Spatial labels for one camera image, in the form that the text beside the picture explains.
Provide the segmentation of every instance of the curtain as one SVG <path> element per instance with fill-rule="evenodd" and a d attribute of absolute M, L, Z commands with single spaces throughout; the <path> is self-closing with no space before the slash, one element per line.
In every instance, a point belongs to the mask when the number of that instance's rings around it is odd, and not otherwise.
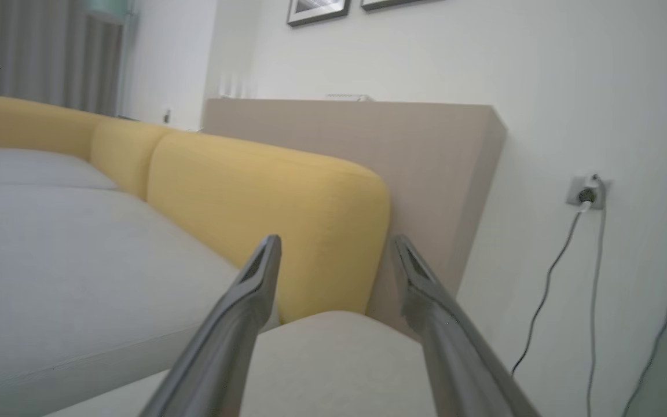
<path fill-rule="evenodd" d="M 0 96 L 113 115 L 120 38 L 84 0 L 0 0 Z"/>

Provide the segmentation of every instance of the yellow cushion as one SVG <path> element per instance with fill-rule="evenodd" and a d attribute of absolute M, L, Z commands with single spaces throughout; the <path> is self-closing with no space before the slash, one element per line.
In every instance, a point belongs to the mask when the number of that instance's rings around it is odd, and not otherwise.
<path fill-rule="evenodd" d="M 132 120 L 106 119 L 95 129 L 90 161 L 121 190 L 145 200 L 153 150 L 172 131 Z"/>
<path fill-rule="evenodd" d="M 154 152 L 148 203 L 236 267 L 278 234 L 283 323 L 330 310 L 364 313 L 390 203 L 382 180 L 341 159 L 204 134 Z"/>
<path fill-rule="evenodd" d="M 0 97 L 0 148 L 34 149 L 89 159 L 100 114 Z"/>

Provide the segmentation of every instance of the power socket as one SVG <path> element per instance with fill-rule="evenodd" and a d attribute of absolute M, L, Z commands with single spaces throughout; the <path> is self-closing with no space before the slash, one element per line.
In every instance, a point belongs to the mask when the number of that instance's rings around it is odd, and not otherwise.
<path fill-rule="evenodd" d="M 592 210 L 601 210 L 606 207 L 606 197 L 609 195 L 609 188 L 611 188 L 611 180 L 603 179 L 604 186 L 606 187 L 606 196 L 601 195 L 599 190 L 599 183 L 596 182 L 591 175 L 577 175 L 573 177 L 573 180 L 570 183 L 570 189 L 567 192 L 566 203 L 571 206 L 580 206 L 581 201 L 578 198 L 578 195 L 585 190 L 590 189 L 595 193 L 596 200 L 591 204 Z"/>

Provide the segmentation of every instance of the gray seat cushion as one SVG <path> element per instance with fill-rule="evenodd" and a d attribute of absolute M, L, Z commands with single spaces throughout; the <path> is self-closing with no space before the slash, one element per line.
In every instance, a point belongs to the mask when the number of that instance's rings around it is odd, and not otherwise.
<path fill-rule="evenodd" d="M 0 185 L 0 416 L 167 369 L 237 272 L 126 193 Z"/>
<path fill-rule="evenodd" d="M 137 417 L 161 372 L 48 417 Z M 370 317 L 325 312 L 259 335 L 242 417 L 435 416 L 421 345 Z"/>
<path fill-rule="evenodd" d="M 0 184 L 117 189 L 112 180 L 76 156 L 10 148 L 0 148 Z"/>

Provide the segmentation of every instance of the power cord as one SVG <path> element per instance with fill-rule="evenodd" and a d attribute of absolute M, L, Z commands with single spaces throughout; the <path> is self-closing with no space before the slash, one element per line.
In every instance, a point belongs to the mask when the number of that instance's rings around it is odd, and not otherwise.
<path fill-rule="evenodd" d="M 532 343 L 532 335 L 534 333 L 534 322 L 537 321 L 537 317 L 540 315 L 540 311 L 542 311 L 542 307 L 545 306 L 545 301 L 547 301 L 547 296 L 550 293 L 550 282 L 552 280 L 552 271 L 555 269 L 555 267 L 558 265 L 559 261 L 561 258 L 563 258 L 563 255 L 565 254 L 567 250 L 567 246 L 570 245 L 571 240 L 573 239 L 573 234 L 575 232 L 575 226 L 578 225 L 578 220 L 580 219 L 580 216 L 590 208 L 591 203 L 593 200 L 595 200 L 595 196 L 588 195 L 586 193 L 587 190 L 583 190 L 583 192 L 580 193 L 578 196 L 581 201 L 583 201 L 581 209 L 578 210 L 578 212 L 575 214 L 575 217 L 573 218 L 573 222 L 570 226 L 570 231 L 567 233 L 567 239 L 565 242 L 565 245 L 563 245 L 563 248 L 561 249 L 560 253 L 558 254 L 558 257 L 555 258 L 555 261 L 552 263 L 552 266 L 550 266 L 550 269 L 547 271 L 547 280 L 545 281 L 545 293 L 542 295 L 542 301 L 540 301 L 540 305 L 537 307 L 537 310 L 534 312 L 534 317 L 532 317 L 532 322 L 529 324 L 529 337 L 526 339 L 526 346 L 524 346 L 524 352 L 521 354 L 521 358 L 519 358 L 518 361 L 516 361 L 516 364 L 514 365 L 513 369 L 511 370 L 511 377 L 514 376 L 514 373 L 516 373 L 516 368 L 519 367 L 521 362 L 524 360 L 526 357 L 527 352 L 529 352 L 529 345 Z"/>
<path fill-rule="evenodd" d="M 591 417 L 591 390 L 593 389 L 593 376 L 596 373 L 596 294 L 599 289 L 599 275 L 601 273 L 601 256 L 604 253 L 604 231 L 606 230 L 606 184 L 597 174 L 592 177 L 599 184 L 601 201 L 604 206 L 601 209 L 601 224 L 599 225 L 599 242 L 596 247 L 596 270 L 593 273 L 593 290 L 591 290 L 591 371 L 588 375 L 588 388 L 585 391 L 585 414 Z"/>
<path fill-rule="evenodd" d="M 660 347 L 660 339 L 662 339 L 662 336 L 665 334 L 665 329 L 667 329 L 667 311 L 665 312 L 665 321 L 662 323 L 662 327 L 660 327 L 658 334 L 655 336 L 655 341 L 653 342 L 653 349 L 650 353 L 650 357 L 648 358 L 648 362 L 645 365 L 645 369 L 643 369 L 643 372 L 640 374 L 640 379 L 637 380 L 635 391 L 632 392 L 632 395 L 629 397 L 629 400 L 627 401 L 627 405 L 624 407 L 624 412 L 622 413 L 622 417 L 627 417 L 629 409 L 632 406 L 632 401 L 635 400 L 637 394 L 639 394 L 640 390 L 643 388 L 643 381 L 645 380 L 645 376 L 649 372 L 650 367 L 652 367 L 653 365 L 653 359 L 655 359 L 655 355 L 657 354 L 657 349 Z"/>

